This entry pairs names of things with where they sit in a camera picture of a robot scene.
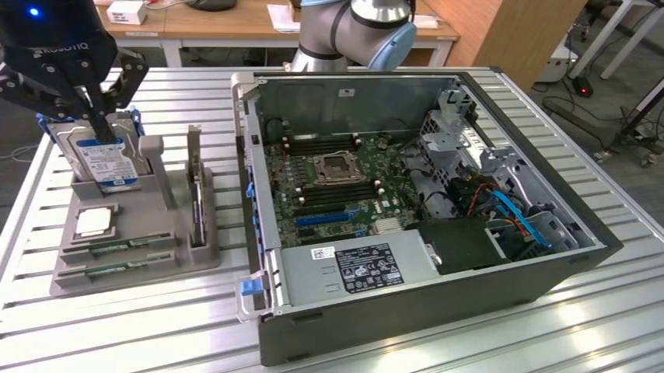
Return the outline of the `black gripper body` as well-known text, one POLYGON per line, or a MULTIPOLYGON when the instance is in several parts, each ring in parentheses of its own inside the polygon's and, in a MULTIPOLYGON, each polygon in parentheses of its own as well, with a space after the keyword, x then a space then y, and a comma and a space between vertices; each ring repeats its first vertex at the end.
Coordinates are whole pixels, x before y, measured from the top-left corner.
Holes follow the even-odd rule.
POLYGON ((73 86, 102 82, 116 55, 92 1, 1 2, 1 62, 40 84, 54 87, 46 64, 73 86))

